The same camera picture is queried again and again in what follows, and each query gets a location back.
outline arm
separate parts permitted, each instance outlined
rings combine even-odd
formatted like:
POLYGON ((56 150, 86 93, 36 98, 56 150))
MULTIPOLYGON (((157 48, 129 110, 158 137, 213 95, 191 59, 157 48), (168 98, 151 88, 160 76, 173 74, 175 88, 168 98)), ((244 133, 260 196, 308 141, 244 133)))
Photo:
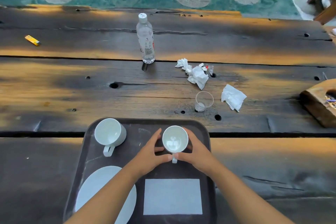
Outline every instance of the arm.
POLYGON ((173 159, 171 154, 155 155, 155 152, 164 150, 164 147, 155 147, 156 141, 161 137, 160 133, 161 128, 140 152, 65 224, 114 223, 136 181, 157 165, 173 159))
POLYGON ((294 224, 286 216, 246 186, 233 172, 222 165, 197 139, 184 128, 192 143, 192 153, 175 153, 174 157, 191 163, 217 185, 241 224, 294 224))

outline dark tray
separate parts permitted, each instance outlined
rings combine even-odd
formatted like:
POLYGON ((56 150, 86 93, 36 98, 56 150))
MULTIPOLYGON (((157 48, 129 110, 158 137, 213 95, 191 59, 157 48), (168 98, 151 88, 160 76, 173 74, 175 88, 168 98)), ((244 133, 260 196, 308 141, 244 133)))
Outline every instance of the dark tray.
MULTIPOLYGON (((78 191, 83 182, 96 170, 105 166, 124 167, 139 152, 142 146, 150 139, 155 131, 162 128, 162 133, 171 125, 179 125, 193 131, 197 138, 210 149, 210 137, 207 129, 198 121, 194 120, 153 120, 153 119, 125 119, 117 120, 124 125, 127 136, 125 141, 115 148, 111 157, 104 157, 103 145, 100 145, 94 136, 98 123, 105 118, 92 123, 84 135, 82 151, 78 162, 77 171, 65 206, 63 222, 68 220, 75 207, 78 191)), ((163 146, 162 141, 157 141, 157 146, 163 146)), ((217 209, 215 200, 215 187, 213 181, 191 164, 178 161, 177 164, 163 163, 147 175, 141 177, 135 184, 136 205, 128 224, 144 223, 201 223, 212 224, 217 221, 217 209), (145 179, 199 179, 202 199, 202 215, 143 215, 145 197, 145 179)))

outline coffee cup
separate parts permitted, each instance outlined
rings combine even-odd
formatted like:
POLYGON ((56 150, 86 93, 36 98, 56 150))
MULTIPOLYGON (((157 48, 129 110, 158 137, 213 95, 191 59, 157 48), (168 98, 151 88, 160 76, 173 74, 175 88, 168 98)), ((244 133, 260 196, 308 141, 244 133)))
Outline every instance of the coffee cup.
POLYGON ((98 143, 105 145, 103 154, 111 157, 114 148, 122 144, 126 138, 126 129, 119 121, 107 118, 98 123, 94 137, 98 143))
MULTIPOLYGON (((165 149, 170 153, 183 151, 188 145, 188 134, 180 126, 168 127, 162 135, 162 143, 165 149)), ((177 163, 177 159, 173 157, 173 163, 177 163)))

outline bottle label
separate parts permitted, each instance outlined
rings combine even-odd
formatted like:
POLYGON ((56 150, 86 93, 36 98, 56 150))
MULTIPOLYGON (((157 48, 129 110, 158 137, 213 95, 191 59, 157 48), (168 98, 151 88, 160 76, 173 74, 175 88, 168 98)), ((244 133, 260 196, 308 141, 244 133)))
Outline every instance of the bottle label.
POLYGON ((139 44, 140 44, 140 51, 144 53, 145 55, 152 55, 154 54, 154 36, 150 38, 139 38, 139 44))

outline wooden ashtray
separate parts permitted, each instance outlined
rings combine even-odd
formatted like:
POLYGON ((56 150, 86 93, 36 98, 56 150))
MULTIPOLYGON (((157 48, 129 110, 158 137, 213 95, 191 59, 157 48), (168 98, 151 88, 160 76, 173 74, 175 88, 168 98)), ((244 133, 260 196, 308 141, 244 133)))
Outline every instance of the wooden ashtray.
POLYGON ((336 127, 336 79, 323 81, 300 93, 300 100, 326 128, 336 127))

